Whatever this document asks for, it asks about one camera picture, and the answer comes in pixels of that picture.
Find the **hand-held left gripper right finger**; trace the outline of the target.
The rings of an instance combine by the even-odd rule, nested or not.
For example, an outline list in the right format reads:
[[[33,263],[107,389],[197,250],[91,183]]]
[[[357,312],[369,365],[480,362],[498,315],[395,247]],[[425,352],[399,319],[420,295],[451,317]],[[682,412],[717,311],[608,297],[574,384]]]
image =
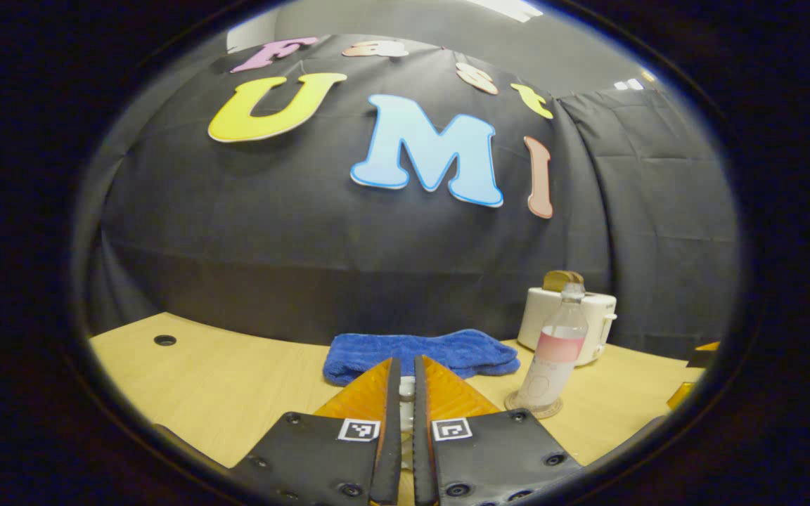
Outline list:
[[[499,409],[428,356],[414,369],[416,506],[515,506],[581,471],[530,411]]]

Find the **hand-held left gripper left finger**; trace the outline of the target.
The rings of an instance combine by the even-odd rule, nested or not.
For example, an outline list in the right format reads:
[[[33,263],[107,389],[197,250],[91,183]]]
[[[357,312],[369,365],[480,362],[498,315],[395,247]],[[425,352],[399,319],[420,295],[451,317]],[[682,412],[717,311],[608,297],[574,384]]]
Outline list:
[[[388,358],[314,413],[284,413],[229,475],[274,506],[397,506],[400,382]]]

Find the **clear plastic water bottle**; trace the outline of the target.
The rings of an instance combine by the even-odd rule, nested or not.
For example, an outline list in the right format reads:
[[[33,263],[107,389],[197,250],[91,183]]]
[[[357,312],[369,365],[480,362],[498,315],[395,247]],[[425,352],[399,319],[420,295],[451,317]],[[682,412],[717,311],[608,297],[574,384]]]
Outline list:
[[[568,282],[560,292],[560,305],[540,324],[534,357],[526,378],[515,394],[515,408],[537,417],[549,417],[566,387],[588,332],[581,301],[582,282]]]

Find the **white toaster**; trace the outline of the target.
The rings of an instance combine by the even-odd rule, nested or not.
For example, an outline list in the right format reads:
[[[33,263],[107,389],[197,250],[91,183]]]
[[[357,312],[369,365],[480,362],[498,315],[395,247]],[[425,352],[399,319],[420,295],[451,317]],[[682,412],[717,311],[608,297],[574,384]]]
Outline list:
[[[562,295],[540,287],[528,289],[527,301],[517,342],[528,349],[536,349],[538,333],[547,317],[560,308]],[[587,337],[576,359],[576,366],[591,364],[601,355],[607,343],[612,323],[617,319],[617,298],[599,292],[586,292],[581,300],[583,316],[588,324]]]

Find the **blue folded towel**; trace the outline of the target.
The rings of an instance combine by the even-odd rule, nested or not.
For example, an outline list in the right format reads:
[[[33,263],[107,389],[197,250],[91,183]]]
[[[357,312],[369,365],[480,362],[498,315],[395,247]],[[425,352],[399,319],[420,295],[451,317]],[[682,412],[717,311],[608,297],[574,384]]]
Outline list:
[[[401,376],[415,377],[418,356],[433,359],[462,379],[502,377],[521,366],[517,350],[475,329],[436,337],[344,333],[334,337],[322,374],[331,384],[346,387],[386,359],[396,358]]]

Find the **black backdrop cloth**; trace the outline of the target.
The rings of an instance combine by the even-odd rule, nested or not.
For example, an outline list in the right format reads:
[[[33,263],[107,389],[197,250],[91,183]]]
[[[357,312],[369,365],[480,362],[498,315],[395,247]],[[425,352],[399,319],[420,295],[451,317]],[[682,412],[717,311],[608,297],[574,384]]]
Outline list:
[[[94,334],[156,313],[260,337],[515,339],[544,274],[616,297],[611,342],[684,358],[745,279],[723,157],[659,91],[553,97],[509,68],[372,35],[178,64],[88,169]]]

